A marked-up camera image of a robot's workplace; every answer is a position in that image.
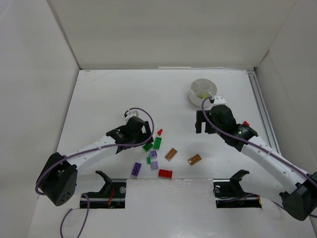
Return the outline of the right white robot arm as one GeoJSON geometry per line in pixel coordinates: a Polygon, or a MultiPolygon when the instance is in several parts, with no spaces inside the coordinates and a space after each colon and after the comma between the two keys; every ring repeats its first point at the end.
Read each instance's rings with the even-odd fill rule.
{"type": "Polygon", "coordinates": [[[218,134],[224,142],[254,160],[276,179],[271,183],[239,170],[230,178],[216,180],[213,193],[223,202],[259,195],[303,221],[317,207],[317,175],[296,167],[272,149],[247,122],[237,123],[231,109],[216,105],[196,112],[196,133],[218,134]]]}

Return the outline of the dark green square lego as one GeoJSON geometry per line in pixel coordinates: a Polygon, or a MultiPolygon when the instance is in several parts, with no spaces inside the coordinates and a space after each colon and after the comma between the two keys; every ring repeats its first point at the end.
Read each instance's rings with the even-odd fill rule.
{"type": "Polygon", "coordinates": [[[145,152],[148,152],[153,148],[153,143],[146,143],[142,148],[145,152]]]}

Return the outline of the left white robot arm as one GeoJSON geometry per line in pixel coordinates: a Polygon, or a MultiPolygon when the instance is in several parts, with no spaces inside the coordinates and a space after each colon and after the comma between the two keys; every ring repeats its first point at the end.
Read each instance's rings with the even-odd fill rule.
{"type": "Polygon", "coordinates": [[[75,194],[106,195],[112,180],[101,170],[92,175],[83,172],[107,157],[152,141],[149,122],[132,116],[125,125],[107,132],[104,137],[74,154],[55,152],[50,155],[37,179],[36,189],[55,206],[65,204],[75,194]]]}

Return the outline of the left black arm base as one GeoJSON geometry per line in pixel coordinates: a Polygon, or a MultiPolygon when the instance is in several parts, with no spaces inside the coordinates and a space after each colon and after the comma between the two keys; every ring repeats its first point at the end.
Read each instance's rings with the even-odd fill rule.
{"type": "Polygon", "coordinates": [[[102,171],[81,175],[75,193],[80,194],[80,208],[124,209],[127,180],[110,178],[102,171]]]}

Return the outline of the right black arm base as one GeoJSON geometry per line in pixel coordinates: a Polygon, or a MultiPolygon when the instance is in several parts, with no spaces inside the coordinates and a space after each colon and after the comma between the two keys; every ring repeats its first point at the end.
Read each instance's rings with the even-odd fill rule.
{"type": "Polygon", "coordinates": [[[213,179],[213,194],[216,208],[262,208],[260,197],[245,192],[240,181],[250,172],[239,170],[230,178],[213,179]]]}

